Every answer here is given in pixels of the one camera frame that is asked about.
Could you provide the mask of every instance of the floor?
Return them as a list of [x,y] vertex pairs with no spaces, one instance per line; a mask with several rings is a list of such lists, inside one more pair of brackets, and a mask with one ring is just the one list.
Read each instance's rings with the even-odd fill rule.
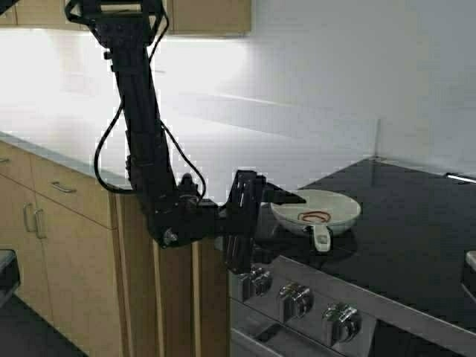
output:
[[16,296],[0,309],[0,356],[87,357]]

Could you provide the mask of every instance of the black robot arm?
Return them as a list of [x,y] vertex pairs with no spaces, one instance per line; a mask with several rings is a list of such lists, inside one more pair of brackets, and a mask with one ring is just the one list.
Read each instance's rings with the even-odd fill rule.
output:
[[[15,2],[0,0],[0,14]],[[135,6],[124,10],[114,5]],[[254,232],[261,203],[305,201],[254,171],[237,172],[221,207],[203,199],[190,174],[176,184],[147,54],[162,19],[168,24],[161,0],[70,0],[65,14],[70,22],[86,25],[106,49],[105,59],[112,61],[127,125],[126,168],[153,239],[171,248],[223,237],[227,267],[235,274],[249,272],[257,259]]]

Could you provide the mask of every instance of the stove knob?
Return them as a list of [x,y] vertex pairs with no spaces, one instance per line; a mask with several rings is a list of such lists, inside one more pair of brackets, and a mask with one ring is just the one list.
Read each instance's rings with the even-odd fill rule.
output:
[[251,268],[249,274],[234,277],[231,285],[231,296],[242,303],[253,296],[263,296],[271,288],[273,278],[269,271],[263,268]]
[[263,270],[261,274],[258,274],[254,279],[251,280],[256,296],[263,296],[266,294],[273,283],[271,273],[269,271],[264,271],[263,268],[261,269]]
[[278,295],[280,322],[285,324],[292,318],[302,318],[314,303],[311,289],[297,283],[290,283],[281,288]]
[[339,342],[352,340],[360,331],[358,311],[344,303],[331,305],[323,315],[324,343],[332,347]]

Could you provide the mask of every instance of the black glass cooktop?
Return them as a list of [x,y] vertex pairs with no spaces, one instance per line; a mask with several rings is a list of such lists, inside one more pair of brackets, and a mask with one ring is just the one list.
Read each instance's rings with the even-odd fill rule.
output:
[[476,332],[476,301],[460,283],[465,254],[476,250],[476,184],[364,160],[304,188],[352,197],[362,215],[333,240],[330,254],[320,255],[310,239],[282,229],[265,206],[258,242]]

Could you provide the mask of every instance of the white countertop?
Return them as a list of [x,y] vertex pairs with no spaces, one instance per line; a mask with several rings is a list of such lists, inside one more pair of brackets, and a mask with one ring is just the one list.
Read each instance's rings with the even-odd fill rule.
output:
[[[94,151],[114,113],[113,102],[71,93],[2,104],[0,140],[94,177]],[[324,145],[317,136],[291,138],[170,113],[164,121],[202,171],[207,196],[217,203],[226,202],[238,169],[256,170],[272,183],[294,190],[369,156],[352,145]],[[121,187],[129,186],[125,129],[124,121],[119,120],[103,148],[101,164],[104,178]],[[170,141],[169,147],[179,180],[191,170]]]

